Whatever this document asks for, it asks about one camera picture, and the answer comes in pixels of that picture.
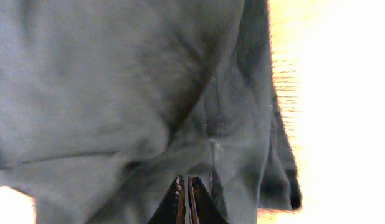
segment folded fabric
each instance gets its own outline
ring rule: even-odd
[[[145,224],[213,169],[229,223],[296,208],[274,97],[266,0],[0,1],[0,186],[38,224]]]

